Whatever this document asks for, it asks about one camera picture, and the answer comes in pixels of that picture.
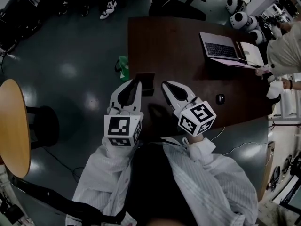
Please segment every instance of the cable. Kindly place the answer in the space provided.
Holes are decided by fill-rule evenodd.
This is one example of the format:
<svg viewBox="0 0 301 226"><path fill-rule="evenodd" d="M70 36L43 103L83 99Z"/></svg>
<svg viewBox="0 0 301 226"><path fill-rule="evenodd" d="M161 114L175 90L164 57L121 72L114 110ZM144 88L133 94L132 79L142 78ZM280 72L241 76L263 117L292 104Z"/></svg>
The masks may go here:
<svg viewBox="0 0 301 226"><path fill-rule="evenodd" d="M268 165L268 163L270 162L271 159L272 159L272 154L269 155L269 160L268 160L267 164L264 165L264 167L266 167Z"/></svg>
<svg viewBox="0 0 301 226"><path fill-rule="evenodd" d="M189 146L189 141L186 137L182 138L183 145L187 148Z"/></svg>
<svg viewBox="0 0 301 226"><path fill-rule="evenodd" d="M6 54L5 55L0 55L1 57L2 57L2 61L0 61L0 67L1 67L1 71L2 71L2 73L4 74L4 71L3 71L3 67L2 67L2 65L3 65L3 61L4 61L4 58L5 58L5 56L6 56Z"/></svg>
<svg viewBox="0 0 301 226"><path fill-rule="evenodd" d="M220 134L225 130L225 128L226 128L226 127L224 127L224 128L222 129L222 131L221 131L215 138L211 139L211 141L213 141L214 139L218 138L218 137L220 136Z"/></svg>
<svg viewBox="0 0 301 226"><path fill-rule="evenodd" d="M248 65L250 65L250 66L259 66L259 67L262 68L262 66L255 64L253 61L245 60L245 59L240 58L240 57L239 57L239 59L244 60L244 61L246 61L247 63L252 63L252 65L248 64Z"/></svg>
<svg viewBox="0 0 301 226"><path fill-rule="evenodd" d="M301 123L299 123L299 124L276 124L274 121L272 121L272 122L273 122L273 124L271 126L269 126L269 128L272 126L301 126Z"/></svg>
<svg viewBox="0 0 301 226"><path fill-rule="evenodd" d="M79 181L77 181L75 177L80 178L80 176L78 176L78 175L75 173L75 170L78 170L78 169L84 169L84 167L78 167L78 168L73 169L73 171L72 171L73 179L74 179L74 181L76 181L77 183L79 183Z"/></svg>
<svg viewBox="0 0 301 226"><path fill-rule="evenodd" d="M268 143L259 144L259 143L257 143L257 142L246 142L246 143L241 144L241 145L238 146L238 147L234 147L234 148L233 148L231 151L229 151L228 153L223 154L223 156L224 156L224 155L228 155L228 154L230 154L231 152L233 152L235 149L241 148L243 145L248 145L248 144L265 145L265 144L268 144Z"/></svg>
<svg viewBox="0 0 301 226"><path fill-rule="evenodd" d="M48 151L48 150L46 150L44 147L42 147L46 152L48 152L54 159L56 159L62 166L64 166L66 169L68 169L71 173L72 173L72 176L73 176L73 179L74 179L74 181L76 182L76 183L78 183L79 181L77 181L76 180L76 178L75 177L78 177L78 178L80 178L80 176L79 175L77 175L76 173L75 173L75 170L77 170L77 169L84 169L84 167L78 167L78 168L75 168L75 169L71 169L71 168L69 168L68 166L66 166L64 163L62 163L56 156L54 156L50 151Z"/></svg>

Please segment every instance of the gray floor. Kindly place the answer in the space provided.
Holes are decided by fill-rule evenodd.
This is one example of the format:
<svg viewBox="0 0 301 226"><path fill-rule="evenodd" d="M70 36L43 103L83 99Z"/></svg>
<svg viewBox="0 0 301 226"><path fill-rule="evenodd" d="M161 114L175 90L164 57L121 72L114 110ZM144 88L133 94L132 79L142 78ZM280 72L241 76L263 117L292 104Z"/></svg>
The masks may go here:
<svg viewBox="0 0 301 226"><path fill-rule="evenodd" d="M18 45L15 59L5 59L5 76L21 86L26 105L48 105L57 113L61 138L47 149L72 169L84 167L89 155L101 145L103 115L111 93L121 84L113 67L119 55L127 54L127 19L147 16L150 4L151 0L130 0L126 8L118 8L104 21L99 20L97 8L85 18L72 10L62 17L53 16ZM226 0L193 2L207 14L207 21L221 24L229 18L225 4ZM266 142L267 126L267 119L261 118L228 127L215 140L216 151L226 153L243 142ZM213 138L219 131L207 135ZM265 146L250 145L230 155L245 168L256 188L263 175L265 153ZM77 185L72 174L43 148L32 151L32 166L25 179L68 199ZM36 225L64 225L63 216L21 192L16 194Z"/></svg>

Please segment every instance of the computer mouse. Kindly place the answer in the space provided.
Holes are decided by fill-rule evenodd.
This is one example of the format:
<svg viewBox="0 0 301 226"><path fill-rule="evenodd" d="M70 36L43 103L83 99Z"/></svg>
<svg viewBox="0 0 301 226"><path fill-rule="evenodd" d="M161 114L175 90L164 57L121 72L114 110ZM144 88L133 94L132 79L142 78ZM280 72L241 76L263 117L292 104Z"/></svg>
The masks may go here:
<svg viewBox="0 0 301 226"><path fill-rule="evenodd" d="M216 95L216 103L219 105L224 104L225 103L225 95L224 94Z"/></svg>

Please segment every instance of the white sneaker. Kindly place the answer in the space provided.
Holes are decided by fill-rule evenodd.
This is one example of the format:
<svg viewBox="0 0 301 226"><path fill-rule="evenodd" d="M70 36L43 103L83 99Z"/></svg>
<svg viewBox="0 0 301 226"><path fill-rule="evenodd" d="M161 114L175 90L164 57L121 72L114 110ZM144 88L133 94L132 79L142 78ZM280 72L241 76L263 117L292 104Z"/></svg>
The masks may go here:
<svg viewBox="0 0 301 226"><path fill-rule="evenodd" d="M100 20L104 20L104 19L106 19L108 16L109 16L109 14L107 14L106 12L103 12L103 13L100 15Z"/></svg>
<svg viewBox="0 0 301 226"><path fill-rule="evenodd" d="M109 2L107 5L107 10L106 10L107 14L111 14L112 12L114 12L116 5L117 5L117 2L114 0Z"/></svg>

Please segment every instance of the black strap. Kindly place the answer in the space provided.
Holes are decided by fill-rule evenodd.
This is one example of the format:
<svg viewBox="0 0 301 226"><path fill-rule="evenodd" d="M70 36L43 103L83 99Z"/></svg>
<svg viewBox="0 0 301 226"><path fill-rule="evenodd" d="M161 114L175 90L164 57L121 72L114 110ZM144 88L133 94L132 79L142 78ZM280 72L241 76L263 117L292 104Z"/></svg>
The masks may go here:
<svg viewBox="0 0 301 226"><path fill-rule="evenodd" d="M116 64L115 64L115 72L120 72L121 71L121 67L118 69L117 68L117 64L120 62L120 59L117 60Z"/></svg>

